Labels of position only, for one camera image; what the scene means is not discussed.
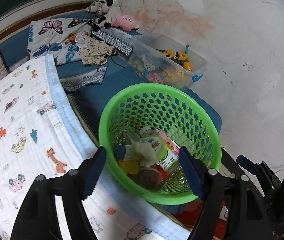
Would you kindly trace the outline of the pink snack wrapper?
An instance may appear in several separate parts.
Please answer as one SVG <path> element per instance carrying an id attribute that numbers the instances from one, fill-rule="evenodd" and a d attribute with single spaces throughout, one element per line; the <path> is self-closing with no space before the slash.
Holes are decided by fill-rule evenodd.
<path id="1" fill-rule="evenodd" d="M 160 135 L 160 136 L 164 139 L 164 141 L 165 141 L 166 144 L 167 144 L 167 147 L 168 147 L 170 150 L 175 151 L 175 152 L 178 152 L 179 146 L 178 146 L 173 140 L 171 140 L 171 138 L 168 137 L 168 136 L 166 135 L 166 133 L 164 133 L 163 131 L 160 131 L 160 130 L 158 130 L 158 129 L 157 129 L 157 133 L 158 133 L 158 135 Z"/>

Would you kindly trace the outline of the clear plastic cup with lid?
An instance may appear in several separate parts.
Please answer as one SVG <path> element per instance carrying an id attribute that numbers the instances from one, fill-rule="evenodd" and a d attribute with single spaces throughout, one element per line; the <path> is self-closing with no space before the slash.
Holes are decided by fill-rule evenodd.
<path id="1" fill-rule="evenodd" d="M 162 181 L 162 174 L 154 168 L 142 168 L 136 175 L 136 182 L 148 189 L 157 186 Z"/>

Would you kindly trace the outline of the white blue milk carton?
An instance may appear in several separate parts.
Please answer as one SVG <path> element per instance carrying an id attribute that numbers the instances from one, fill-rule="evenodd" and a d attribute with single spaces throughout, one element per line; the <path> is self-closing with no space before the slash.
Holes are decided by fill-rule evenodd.
<path id="1" fill-rule="evenodd" d="M 116 159 L 119 160 L 119 159 L 124 159 L 125 158 L 125 155 L 126 155 L 126 149 L 127 149 L 127 146 L 126 145 L 119 145 L 117 147 L 117 150 L 116 150 Z"/>

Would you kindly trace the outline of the pink plush toy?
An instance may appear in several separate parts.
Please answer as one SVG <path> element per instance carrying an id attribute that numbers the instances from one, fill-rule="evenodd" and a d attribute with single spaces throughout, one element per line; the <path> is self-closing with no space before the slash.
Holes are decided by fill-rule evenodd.
<path id="1" fill-rule="evenodd" d="M 122 28 L 124 31 L 139 29 L 138 21 L 129 15 L 116 15 L 113 26 L 116 28 Z"/>

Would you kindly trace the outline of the clear plastic toy bin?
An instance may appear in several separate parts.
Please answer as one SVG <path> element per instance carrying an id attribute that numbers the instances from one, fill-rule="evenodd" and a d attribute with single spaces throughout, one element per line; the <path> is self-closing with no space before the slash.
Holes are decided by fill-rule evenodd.
<path id="1" fill-rule="evenodd" d="M 184 69 L 157 49 L 188 54 L 192 71 Z M 208 66 L 207 60 L 193 52 L 188 44 L 180 44 L 165 35 L 151 34 L 133 37 L 131 62 L 132 72 L 143 80 L 183 91 L 188 85 L 201 79 Z"/>

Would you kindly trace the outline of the green plastic mesh basket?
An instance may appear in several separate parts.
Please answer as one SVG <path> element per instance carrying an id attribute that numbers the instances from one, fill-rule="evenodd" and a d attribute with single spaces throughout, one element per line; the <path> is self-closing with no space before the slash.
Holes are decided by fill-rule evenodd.
<path id="1" fill-rule="evenodd" d="M 178 205 L 195 200 L 178 162 L 184 146 L 208 168 L 221 165 L 218 131 L 192 97 L 158 83 L 140 83 L 115 94 L 99 121 L 99 142 L 117 181 L 144 200 Z"/>

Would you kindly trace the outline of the grey patterned folded cloth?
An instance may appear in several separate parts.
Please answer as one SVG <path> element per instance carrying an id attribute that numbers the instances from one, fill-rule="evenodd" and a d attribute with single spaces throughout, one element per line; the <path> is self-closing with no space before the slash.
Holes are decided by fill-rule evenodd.
<path id="1" fill-rule="evenodd" d="M 91 31 L 91 34 L 106 42 L 107 44 L 115 47 L 123 55 L 129 56 L 133 51 L 133 40 L 132 37 L 140 35 L 135 30 L 130 32 L 123 31 L 117 28 L 101 28 L 99 31 Z"/>

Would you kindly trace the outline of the white tissue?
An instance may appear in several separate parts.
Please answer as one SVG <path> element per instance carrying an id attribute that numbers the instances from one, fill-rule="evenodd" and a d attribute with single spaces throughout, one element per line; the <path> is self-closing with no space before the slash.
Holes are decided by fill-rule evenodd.
<path id="1" fill-rule="evenodd" d="M 137 133 L 126 133 L 126 153 L 124 160 L 137 160 L 142 167 L 151 167 L 157 163 L 157 155 L 150 143 L 142 142 Z"/>

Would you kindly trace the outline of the butterfly print pillow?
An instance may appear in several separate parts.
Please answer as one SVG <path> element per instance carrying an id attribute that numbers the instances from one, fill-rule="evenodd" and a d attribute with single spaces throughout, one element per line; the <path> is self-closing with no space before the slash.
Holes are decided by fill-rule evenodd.
<path id="1" fill-rule="evenodd" d="M 81 60 L 76 36 L 90 35 L 91 23 L 87 18 L 32 21 L 28 28 L 27 59 L 52 54 L 58 66 Z"/>

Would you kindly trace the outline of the yellow toy truck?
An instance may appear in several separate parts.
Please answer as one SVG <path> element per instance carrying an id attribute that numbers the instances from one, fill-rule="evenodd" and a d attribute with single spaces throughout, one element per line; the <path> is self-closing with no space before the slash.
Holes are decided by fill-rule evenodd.
<path id="1" fill-rule="evenodd" d="M 162 50 L 157 49 L 162 55 L 168 57 L 170 60 L 174 61 L 175 63 L 182 66 L 184 69 L 188 71 L 192 71 L 192 65 L 189 61 L 188 54 L 180 53 L 180 52 L 173 52 L 172 50 Z"/>

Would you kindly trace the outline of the cow plush toy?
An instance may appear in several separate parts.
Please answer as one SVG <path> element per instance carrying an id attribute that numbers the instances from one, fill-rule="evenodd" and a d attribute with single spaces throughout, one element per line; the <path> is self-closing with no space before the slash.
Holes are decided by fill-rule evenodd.
<path id="1" fill-rule="evenodd" d="M 95 14 L 95 20 L 91 25 L 93 31 L 113 27 L 116 22 L 116 17 L 122 15 L 120 0 L 94 1 L 85 10 L 86 12 Z"/>

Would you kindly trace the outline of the white cartoon print blanket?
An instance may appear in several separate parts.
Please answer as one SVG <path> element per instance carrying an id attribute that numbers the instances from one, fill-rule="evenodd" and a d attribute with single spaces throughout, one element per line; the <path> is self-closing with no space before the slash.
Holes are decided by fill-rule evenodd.
<path id="1" fill-rule="evenodd" d="M 0 80 L 0 239 L 13 227 L 36 176 L 64 177 L 97 148 L 72 110 L 51 55 L 32 59 Z M 83 202 L 97 239 L 186 239 L 188 230 L 141 199 L 125 195 L 129 215 L 105 189 L 103 171 Z"/>

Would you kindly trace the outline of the beige patterned clothing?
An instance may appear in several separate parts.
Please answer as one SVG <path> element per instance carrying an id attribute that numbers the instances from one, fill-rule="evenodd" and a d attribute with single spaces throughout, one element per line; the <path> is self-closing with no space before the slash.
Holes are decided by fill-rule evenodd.
<path id="1" fill-rule="evenodd" d="M 117 54 L 117 49 L 104 41 L 96 40 L 86 32 L 79 33 L 75 38 L 78 52 L 85 66 L 102 66 L 107 57 Z"/>

